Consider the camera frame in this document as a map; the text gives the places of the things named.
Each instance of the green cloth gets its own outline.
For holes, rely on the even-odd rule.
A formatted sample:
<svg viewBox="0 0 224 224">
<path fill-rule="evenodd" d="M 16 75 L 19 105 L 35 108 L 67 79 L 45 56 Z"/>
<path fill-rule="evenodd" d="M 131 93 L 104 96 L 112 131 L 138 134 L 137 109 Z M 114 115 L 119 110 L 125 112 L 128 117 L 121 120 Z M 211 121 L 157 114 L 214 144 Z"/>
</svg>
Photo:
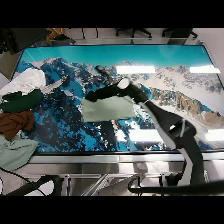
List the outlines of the green cloth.
<svg viewBox="0 0 224 224">
<path fill-rule="evenodd" d="M 19 136 L 7 141 L 4 135 L 0 135 L 0 167 L 11 171 L 25 165 L 37 144 L 34 140 L 21 139 Z"/>
<path fill-rule="evenodd" d="M 135 116 L 133 103 L 127 96 L 113 96 L 96 102 L 83 99 L 82 114 L 84 122 L 119 120 Z"/>
<path fill-rule="evenodd" d="M 35 89 L 25 96 L 22 96 L 22 92 L 10 93 L 2 97 L 3 100 L 9 102 L 0 104 L 0 109 L 8 113 L 19 113 L 35 109 L 40 105 L 42 97 L 43 94 L 39 89 Z"/>
</svg>

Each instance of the teal sky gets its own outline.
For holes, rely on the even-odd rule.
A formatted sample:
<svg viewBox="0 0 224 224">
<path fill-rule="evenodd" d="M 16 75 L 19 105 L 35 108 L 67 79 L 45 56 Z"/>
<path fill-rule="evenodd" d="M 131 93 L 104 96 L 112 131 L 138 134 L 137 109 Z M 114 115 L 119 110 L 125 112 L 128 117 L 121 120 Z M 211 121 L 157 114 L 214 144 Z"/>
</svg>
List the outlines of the teal sky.
<svg viewBox="0 0 224 224">
<path fill-rule="evenodd" d="M 61 57 L 68 62 L 111 66 L 121 61 L 154 66 L 211 65 L 204 46 L 188 45 L 106 45 L 27 48 L 26 62 Z"/>
</svg>

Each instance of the office chair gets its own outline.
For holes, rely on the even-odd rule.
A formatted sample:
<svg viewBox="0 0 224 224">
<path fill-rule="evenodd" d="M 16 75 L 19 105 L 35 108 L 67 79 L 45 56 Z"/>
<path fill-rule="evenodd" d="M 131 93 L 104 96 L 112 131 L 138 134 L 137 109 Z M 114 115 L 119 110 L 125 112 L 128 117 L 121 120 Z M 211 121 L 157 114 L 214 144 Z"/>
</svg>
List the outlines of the office chair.
<svg viewBox="0 0 224 224">
<path fill-rule="evenodd" d="M 197 34 L 192 31 L 193 28 L 167 28 L 163 30 L 162 37 L 166 36 L 166 32 L 173 31 L 171 38 L 188 38 L 190 34 L 197 38 Z"/>
<path fill-rule="evenodd" d="M 148 34 L 150 39 L 152 38 L 151 33 L 149 31 L 147 31 L 146 29 L 144 29 L 144 28 L 115 28 L 115 29 L 116 29 L 116 36 L 119 36 L 119 32 L 120 31 L 124 31 L 124 30 L 128 30 L 128 29 L 133 29 L 132 38 L 135 37 L 135 31 L 136 30 L 140 30 L 141 32 L 143 32 L 145 34 Z"/>
</svg>

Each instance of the brown cloth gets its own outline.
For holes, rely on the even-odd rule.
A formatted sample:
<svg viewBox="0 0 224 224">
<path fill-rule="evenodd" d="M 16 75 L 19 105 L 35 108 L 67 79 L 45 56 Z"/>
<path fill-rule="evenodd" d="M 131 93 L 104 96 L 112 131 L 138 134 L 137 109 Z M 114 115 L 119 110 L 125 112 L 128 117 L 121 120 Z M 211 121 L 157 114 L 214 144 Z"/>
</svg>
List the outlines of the brown cloth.
<svg viewBox="0 0 224 224">
<path fill-rule="evenodd" d="M 34 115 L 31 110 L 21 113 L 0 114 L 0 133 L 6 140 L 11 140 L 19 130 L 31 130 L 34 124 Z"/>
</svg>

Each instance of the mountain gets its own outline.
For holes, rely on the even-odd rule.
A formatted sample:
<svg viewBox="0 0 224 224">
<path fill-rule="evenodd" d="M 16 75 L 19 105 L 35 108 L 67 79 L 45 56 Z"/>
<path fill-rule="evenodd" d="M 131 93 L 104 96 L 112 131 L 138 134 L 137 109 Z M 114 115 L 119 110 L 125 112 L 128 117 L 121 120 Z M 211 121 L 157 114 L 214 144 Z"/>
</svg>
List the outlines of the mountain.
<svg viewBox="0 0 224 224">
<path fill-rule="evenodd" d="M 127 61 L 116 65 L 135 64 Z M 117 82 L 124 76 L 116 74 L 116 65 L 106 67 Z M 63 58 L 40 62 L 21 61 L 17 72 L 28 67 L 44 71 L 47 85 L 68 75 L 69 78 L 54 93 L 45 96 L 35 114 L 35 129 L 26 135 L 40 142 L 39 151 L 117 151 L 170 150 L 163 143 L 133 143 L 128 139 L 130 129 L 154 129 L 150 116 L 135 108 L 137 117 L 113 122 L 83 123 L 81 99 L 91 91 L 104 87 L 107 81 L 94 66 L 68 63 Z M 224 126 L 222 86 L 214 74 L 191 74 L 185 66 L 156 68 L 155 74 L 128 75 L 134 84 L 147 93 L 156 105 L 186 118 L 197 128 L 196 140 L 201 149 L 224 147 L 222 142 L 206 142 L 208 129 Z M 126 142 L 118 142 L 122 130 Z"/>
</svg>

